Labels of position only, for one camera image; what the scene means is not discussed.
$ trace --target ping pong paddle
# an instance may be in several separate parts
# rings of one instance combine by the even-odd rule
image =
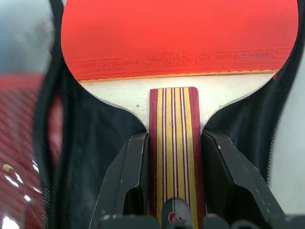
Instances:
[[[88,92],[149,131],[149,208],[163,228],[202,226],[203,127],[274,76],[297,25],[296,0],[67,1],[64,59]]]

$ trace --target striped handle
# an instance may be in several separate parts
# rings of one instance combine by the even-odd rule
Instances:
[[[150,212],[163,228],[180,220],[201,228],[206,208],[197,88],[151,90],[149,119]]]

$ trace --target paddle handle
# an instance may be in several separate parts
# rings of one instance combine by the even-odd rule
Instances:
[[[162,228],[181,220],[201,228],[206,206],[197,88],[151,90],[149,133],[150,213]]]

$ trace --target table tennis paddle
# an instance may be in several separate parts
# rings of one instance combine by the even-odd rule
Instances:
[[[67,1],[64,59],[88,92],[149,131],[149,208],[163,228],[202,226],[203,127],[274,76],[297,25],[296,0]]]

